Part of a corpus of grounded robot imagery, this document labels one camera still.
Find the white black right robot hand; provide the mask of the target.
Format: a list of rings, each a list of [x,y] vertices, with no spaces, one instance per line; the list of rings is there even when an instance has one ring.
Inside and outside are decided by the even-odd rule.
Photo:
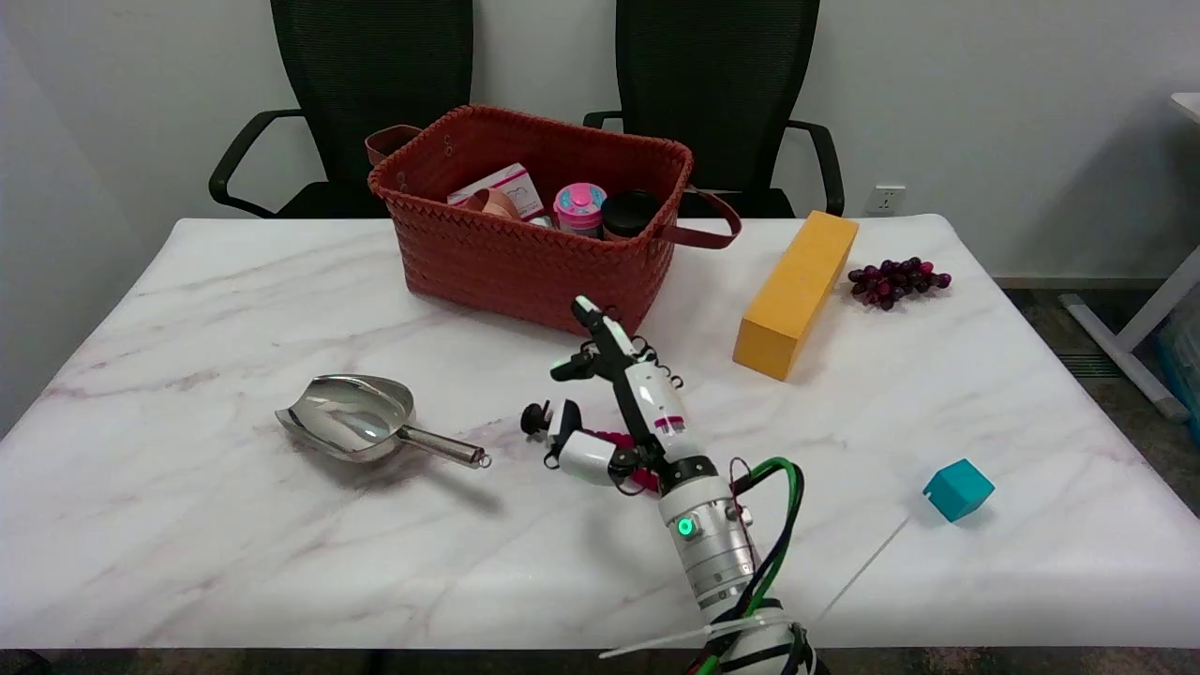
[[[620,449],[614,441],[584,428],[578,405],[563,400],[546,410],[545,465],[595,486],[617,488],[646,468],[656,474],[661,495],[689,480],[716,477],[714,462],[686,420],[676,377],[656,362],[655,351],[636,346],[587,295],[576,295],[570,311],[589,334],[589,342],[553,365],[551,380],[608,382],[632,447]]]

